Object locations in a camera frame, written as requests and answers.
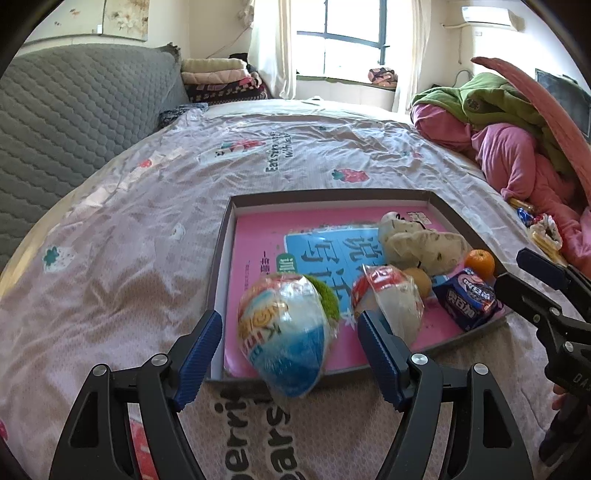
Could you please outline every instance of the folded blanket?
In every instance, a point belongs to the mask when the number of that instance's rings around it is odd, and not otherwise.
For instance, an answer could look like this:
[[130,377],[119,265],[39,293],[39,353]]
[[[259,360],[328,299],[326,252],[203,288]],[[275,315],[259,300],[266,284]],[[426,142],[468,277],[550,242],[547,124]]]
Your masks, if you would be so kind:
[[240,59],[186,59],[181,64],[181,72],[209,73],[219,70],[245,69],[246,63]]
[[251,77],[247,69],[219,70],[218,72],[207,73],[182,72],[181,75],[185,85],[212,85],[231,83]]
[[269,94],[267,93],[266,88],[261,85],[260,88],[256,90],[249,90],[248,92],[241,92],[241,93],[234,93],[233,95],[229,95],[228,97],[223,97],[220,100],[208,100],[208,105],[221,105],[222,103],[231,103],[231,102],[248,102],[252,100],[267,100],[269,98]]
[[374,85],[382,87],[396,88],[398,85],[398,74],[386,67],[371,69],[368,73],[368,79]]
[[486,72],[460,88],[432,88],[415,96],[413,106],[420,103],[442,107],[477,130],[498,123],[520,127],[538,140],[541,152],[556,171],[571,178],[575,176],[544,117],[503,77]]
[[261,77],[259,77],[257,72],[252,72],[250,77],[238,82],[212,85],[185,85],[185,88],[192,102],[209,102],[213,98],[257,90],[261,86]]

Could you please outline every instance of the green fuzzy ball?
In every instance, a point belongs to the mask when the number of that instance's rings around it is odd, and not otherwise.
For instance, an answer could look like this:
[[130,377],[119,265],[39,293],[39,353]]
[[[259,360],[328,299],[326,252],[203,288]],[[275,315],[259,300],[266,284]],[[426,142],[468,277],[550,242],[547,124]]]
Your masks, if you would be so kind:
[[311,275],[304,276],[314,285],[318,295],[320,295],[320,303],[322,304],[326,318],[328,318],[332,326],[335,326],[340,320],[339,301],[335,293],[322,280],[318,280],[318,278],[312,277]]

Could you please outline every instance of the blue gripper pad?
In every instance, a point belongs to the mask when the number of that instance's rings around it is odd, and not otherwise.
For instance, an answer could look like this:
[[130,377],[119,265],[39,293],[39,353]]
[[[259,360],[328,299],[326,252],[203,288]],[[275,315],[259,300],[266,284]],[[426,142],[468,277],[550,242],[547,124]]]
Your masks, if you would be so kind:
[[403,358],[398,347],[405,349],[403,353],[410,353],[404,342],[397,345],[389,325],[376,318],[372,321],[369,315],[373,312],[363,312],[358,319],[357,333],[365,356],[378,382],[384,400],[391,403],[396,410],[404,411],[410,402],[403,389],[408,386],[410,373],[406,358]]
[[181,411],[197,397],[207,367],[222,338],[222,317],[220,314],[209,310],[206,315],[199,322],[205,322],[199,337],[178,369],[178,387],[173,398],[176,411]]

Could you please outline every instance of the air conditioner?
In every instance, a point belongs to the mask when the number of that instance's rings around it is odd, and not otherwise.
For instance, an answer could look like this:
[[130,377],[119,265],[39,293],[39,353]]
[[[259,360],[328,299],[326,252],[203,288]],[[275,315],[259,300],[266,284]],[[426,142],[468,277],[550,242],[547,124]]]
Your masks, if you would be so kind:
[[464,22],[460,25],[443,25],[444,28],[497,27],[521,30],[521,19],[506,8],[462,7]]

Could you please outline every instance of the orange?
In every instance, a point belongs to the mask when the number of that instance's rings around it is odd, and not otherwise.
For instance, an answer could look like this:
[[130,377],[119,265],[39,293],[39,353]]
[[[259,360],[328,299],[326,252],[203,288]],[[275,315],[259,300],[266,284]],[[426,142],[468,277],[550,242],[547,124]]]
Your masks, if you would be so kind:
[[471,268],[482,280],[487,280],[495,273],[495,259],[486,250],[472,250],[464,260],[464,267]]

